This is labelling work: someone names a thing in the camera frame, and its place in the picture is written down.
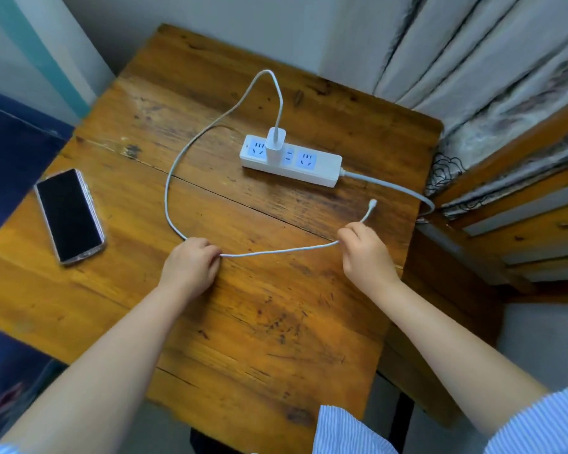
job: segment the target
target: teal stripe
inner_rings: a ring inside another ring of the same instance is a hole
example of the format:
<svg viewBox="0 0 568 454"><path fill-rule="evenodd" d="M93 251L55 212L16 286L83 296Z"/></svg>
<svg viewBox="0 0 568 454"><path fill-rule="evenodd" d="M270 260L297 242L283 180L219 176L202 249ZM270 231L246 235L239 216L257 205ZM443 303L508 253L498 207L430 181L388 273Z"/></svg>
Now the teal stripe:
<svg viewBox="0 0 568 454"><path fill-rule="evenodd" d="M0 26L32 65L52 84L74 113L80 118L86 116L90 106L48 52L15 0L0 0Z"/></svg>

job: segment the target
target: power outlet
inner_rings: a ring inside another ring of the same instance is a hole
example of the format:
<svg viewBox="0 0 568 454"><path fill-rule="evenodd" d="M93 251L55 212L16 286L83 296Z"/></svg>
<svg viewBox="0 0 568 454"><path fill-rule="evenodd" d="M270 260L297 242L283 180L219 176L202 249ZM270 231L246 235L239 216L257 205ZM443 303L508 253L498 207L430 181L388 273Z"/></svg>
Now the power outlet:
<svg viewBox="0 0 568 454"><path fill-rule="evenodd" d="M330 188L337 184L343 161L337 154L284 143L280 162L271 164L266 158L265 150L264 138L246 136L240 150L242 166Z"/></svg>

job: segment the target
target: power cord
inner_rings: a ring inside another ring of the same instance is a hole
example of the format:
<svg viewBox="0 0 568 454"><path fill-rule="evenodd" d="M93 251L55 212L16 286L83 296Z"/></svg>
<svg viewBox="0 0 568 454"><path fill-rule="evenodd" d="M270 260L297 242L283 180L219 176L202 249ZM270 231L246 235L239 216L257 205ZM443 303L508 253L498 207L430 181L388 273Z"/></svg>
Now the power cord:
<svg viewBox="0 0 568 454"><path fill-rule="evenodd" d="M278 132L279 132L279 124L280 124L280 118L282 115L282 107L284 106L284 99L282 98L282 93L280 90L280 85L278 84L278 80L276 79L273 71L271 70L261 70L260 72L257 73L257 75L253 78L253 80L251 81L250 85L248 86L248 88L246 89L246 92L244 92L243 96L240 98L240 100L238 101L238 103L236 103L233 107L231 107L229 110L227 110L227 112L221 114L221 116L219 116L218 118L216 118L215 121L211 122L208 126L206 126L204 129L202 129L195 137L193 137L188 144L186 144L183 149L179 152L179 154L177 154L177 157L174 159L173 162L173 166L171 167L171 169L168 171L168 175L167 175L167 183L166 186L164 188L164 213L166 214L166 218L167 218L167 222L170 225L170 227L174 230L174 232L177 233L178 236L180 236L183 240L187 240L187 237L174 225L174 223L172 222L170 215L168 213L168 190L170 188L170 181L173 177L173 173L174 173L174 169L177 167L177 165L179 164L179 161L181 160L181 158L183 157L183 154L185 154L185 152L189 149L189 147L194 144L201 136L203 136L206 132L208 132L210 129L212 129L213 127L215 127L216 124L218 124L223 118L225 118L226 116L228 116L230 113L232 113L235 109L237 109L240 105L242 105L242 102L244 101L244 99L248 96L248 93L250 92L250 90L252 89L252 87L254 86L254 84L257 82L257 80L265 74L269 74L271 76L271 78L273 79L273 82L275 84L275 89L278 92L278 97L280 98L280 110L278 110L278 116L275 120L275 126L274 126L274 130L270 131L270 133L273 133L273 143L277 144L278 142ZM351 177L351 178L357 178L359 180L365 180L367 182L371 182L371 183L376 183L379 184L381 186L384 186L386 188L392 188L392 189L396 189L398 191L404 192L406 194L409 194L413 197L416 197L419 200L422 200L423 202L425 202L427 205L430 206L431 211L434 210L435 206L433 204L432 201L430 201L429 199L427 199L425 196L420 195L419 193L408 189L408 188L404 188L403 186L399 186L397 184L394 183L390 183L390 182L384 182L383 180L378 180L376 178L372 178L372 177L367 177L366 175L361 175L361 174L354 174L353 172L346 172L345 170L343 170L341 168L341 173L340 173L341 177ZM377 200L376 199L371 199L370 202L368 203L368 211L366 212L366 215L364 215L364 217L360 220L362 223L364 221L366 221L366 219L370 216L372 210L376 207L377 205ZM270 254L275 254L275 253L288 253L288 252L298 252L298 251L303 251L303 250L315 250L318 248L326 248L326 247L332 247L333 245L338 244L339 241L336 240L334 242L330 242L328 244L321 244L321 245L312 245L309 247L297 247L297 248L289 248L289 249L284 249L284 250L270 250L270 251L263 251L263 252L252 252L252 253L240 253L240 254L232 254L232 253L221 253L221 257L223 258L241 258L241 257L253 257L253 256L257 256L257 255L270 255Z"/></svg>

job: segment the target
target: phone case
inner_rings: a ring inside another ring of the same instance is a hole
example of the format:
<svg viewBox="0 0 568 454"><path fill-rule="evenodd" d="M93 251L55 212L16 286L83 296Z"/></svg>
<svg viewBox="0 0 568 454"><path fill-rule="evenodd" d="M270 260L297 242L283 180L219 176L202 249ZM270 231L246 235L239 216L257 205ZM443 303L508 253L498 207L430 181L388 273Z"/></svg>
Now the phone case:
<svg viewBox="0 0 568 454"><path fill-rule="evenodd" d="M44 182L45 180L48 180L49 178L55 177L59 174L67 172L69 170L71 170L71 169L67 169L66 171L61 171L61 172L58 172L56 174L50 175L49 177L43 178L42 180L40 180L39 182L37 182L34 185L34 191L36 192L36 197L38 198L38 202L40 203L40 209L42 210L42 216L44 217L44 222L46 223L46 228L48 229L48 233L51 236L51 244L53 246L53 252L55 253L55 256L57 257L57 261L63 266L71 265L71 264L76 263L78 261L82 261L83 259L86 259L88 257L91 257L95 253L98 253L101 250L103 250L105 248L105 245L107 244L106 239L105 239L105 234L103 232L103 228L101 227L101 223L99 223L99 220L98 220L98 217L97 217L97 212L95 211L95 208L94 208L94 201L92 200L91 192L88 189L88 185L84 181L82 173L78 169L73 169L76 172L76 177L78 177L78 181L80 182L80 185L82 186L82 192L84 193L84 198L86 199L86 204L88 205L88 209L91 212L92 220L94 221L94 224L97 227L98 234L101 237L101 243L98 246L91 248L90 250L87 250L83 253L80 253L78 256L73 257L71 259L68 259L66 261L61 261L61 259L59 259L59 253L57 252L57 246L55 245L55 241L53 239L53 233L51 231L50 225L48 224L48 219L46 218L46 213L44 212L44 205L42 204L42 199L40 197L40 193L38 192L38 183Z"/></svg>

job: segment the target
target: person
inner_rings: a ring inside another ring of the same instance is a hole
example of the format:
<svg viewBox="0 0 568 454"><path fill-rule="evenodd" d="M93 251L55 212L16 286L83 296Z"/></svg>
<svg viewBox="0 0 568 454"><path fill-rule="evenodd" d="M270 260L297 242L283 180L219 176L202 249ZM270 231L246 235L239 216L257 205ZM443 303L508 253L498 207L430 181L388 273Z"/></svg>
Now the person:
<svg viewBox="0 0 568 454"><path fill-rule="evenodd" d="M486 452L568 454L568 389L551 393L413 292L371 228L350 223L338 234L345 275L410 338L475 427L492 436ZM202 238L177 246L158 286L38 397L0 440L0 453L115 453L168 332L214 281L219 254ZM323 406L314 453L343 452L395 450L343 409Z"/></svg>

